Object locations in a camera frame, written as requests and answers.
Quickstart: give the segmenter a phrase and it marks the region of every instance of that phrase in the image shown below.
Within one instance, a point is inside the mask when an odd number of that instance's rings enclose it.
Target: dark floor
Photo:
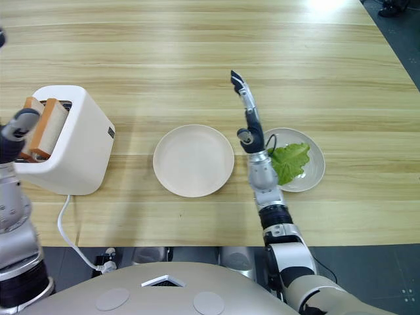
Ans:
[[[365,0],[364,6],[383,32],[401,63],[420,89],[420,0],[397,18],[381,18],[379,0]],[[45,260],[50,275],[61,291],[91,277],[91,270],[69,248],[46,247]],[[90,260],[104,252],[103,248],[84,248]],[[261,248],[254,248],[257,269],[263,269]],[[363,302],[399,315],[420,314],[420,245],[313,247],[316,258],[337,275],[338,282]],[[131,264],[133,248],[118,248],[120,268]],[[214,247],[176,247],[174,261],[217,263]],[[320,267],[322,275],[331,273]],[[257,274],[264,284],[262,272]]]
[[[411,0],[409,9],[395,18],[383,18],[377,14],[382,8],[383,0],[362,0],[362,2],[420,89],[420,0]]]

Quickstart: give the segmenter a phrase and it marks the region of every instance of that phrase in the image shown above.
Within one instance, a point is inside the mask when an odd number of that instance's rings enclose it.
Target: bread slice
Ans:
[[[44,111],[44,105],[42,105],[35,97],[30,96],[26,98],[24,108],[32,108],[33,110],[36,110],[39,115],[41,116]],[[26,159],[29,162],[36,162],[32,158],[32,153],[30,151],[30,144],[33,138],[33,134],[35,133],[35,129],[33,128],[30,132],[27,133],[25,137],[25,146],[22,149],[21,153],[19,154],[19,157],[22,159]]]
[[[53,153],[68,111],[55,98],[49,98],[30,144],[30,150],[48,159]]]

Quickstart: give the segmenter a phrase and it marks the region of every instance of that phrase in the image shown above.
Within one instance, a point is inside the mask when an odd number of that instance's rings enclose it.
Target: empty plate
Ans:
[[[160,183],[183,197],[202,197],[221,188],[234,168],[228,139],[204,125],[185,125],[157,144],[153,168]]]
[[[303,173],[296,176],[291,182],[281,186],[286,192],[304,192],[315,187],[324,176],[326,162],[320,147],[304,133],[290,128],[276,128],[266,131],[264,137],[266,140],[275,134],[277,136],[277,148],[285,147],[291,143],[307,143],[310,146],[308,151],[309,162],[305,164]],[[274,140],[268,144],[269,148],[274,145]]]

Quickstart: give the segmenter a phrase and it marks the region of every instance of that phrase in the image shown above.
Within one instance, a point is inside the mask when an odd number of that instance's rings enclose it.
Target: lettuce leaf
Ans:
[[[292,143],[285,148],[276,148],[272,154],[273,168],[278,174],[278,184],[291,182],[297,175],[303,173],[302,166],[309,162],[307,143]]]

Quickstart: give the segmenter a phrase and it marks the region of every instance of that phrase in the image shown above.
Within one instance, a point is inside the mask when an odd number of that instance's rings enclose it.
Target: wooden table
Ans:
[[[291,127],[325,153],[323,181],[285,194],[309,245],[420,242],[419,93],[357,0],[3,1],[4,123],[26,96],[81,85],[116,127],[100,190],[78,196],[65,229],[80,246],[262,245],[236,139],[239,71],[264,129]],[[171,129],[221,131],[236,154],[217,193],[186,199],[154,176],[152,154]],[[29,183],[43,245],[64,245],[64,202]]]

